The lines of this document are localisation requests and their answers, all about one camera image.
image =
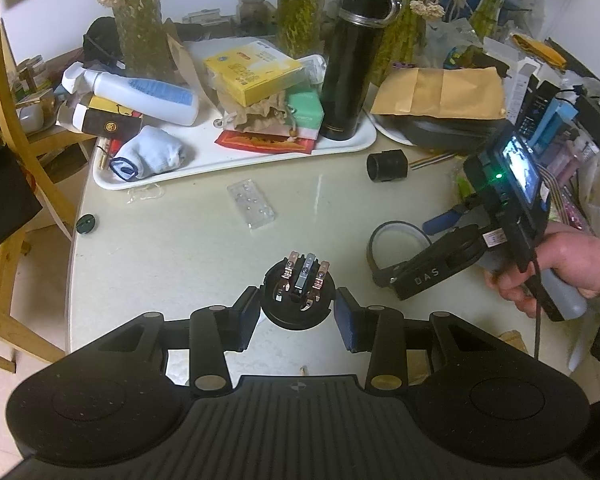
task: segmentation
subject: small screen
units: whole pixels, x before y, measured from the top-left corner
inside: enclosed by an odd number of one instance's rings
[[[527,203],[532,204],[536,196],[540,176],[526,147],[514,136],[502,150],[502,155],[504,155],[504,159],[518,182]]]

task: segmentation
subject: jar lid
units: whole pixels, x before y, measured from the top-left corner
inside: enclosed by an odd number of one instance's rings
[[[396,0],[340,0],[338,15],[364,27],[384,28],[396,18],[399,10]]]

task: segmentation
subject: black thermos bottle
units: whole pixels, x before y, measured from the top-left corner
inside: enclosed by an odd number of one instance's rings
[[[320,94],[322,136],[333,140],[353,137],[384,28],[399,11],[397,0],[340,0]]]

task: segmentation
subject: white tray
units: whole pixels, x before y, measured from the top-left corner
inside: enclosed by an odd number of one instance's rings
[[[93,179],[98,186],[104,189],[129,189],[131,187],[144,186],[153,182],[162,182],[181,176],[189,176],[209,171],[227,170],[250,164],[261,164],[274,160],[287,160],[289,158],[300,158],[303,156],[331,155],[333,153],[359,152],[371,146],[376,140],[376,129],[362,112],[360,124],[356,134],[349,140],[329,140],[319,137],[310,155],[305,153],[276,153],[274,155],[263,153],[242,152],[219,146],[214,141],[218,138],[221,129],[213,126],[214,119],[220,115],[210,108],[201,109],[200,115],[193,126],[176,126],[175,124],[154,123],[155,126],[164,129],[171,135],[178,137],[186,144],[193,154],[189,164],[179,170],[162,173],[136,182],[125,182],[116,176],[109,168],[99,168],[100,156],[97,156],[93,164]]]

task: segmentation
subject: white cloth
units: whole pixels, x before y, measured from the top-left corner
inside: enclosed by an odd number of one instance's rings
[[[186,159],[186,151],[185,145],[176,137],[160,128],[145,126],[120,148],[109,167],[123,180],[140,180],[176,170]]]

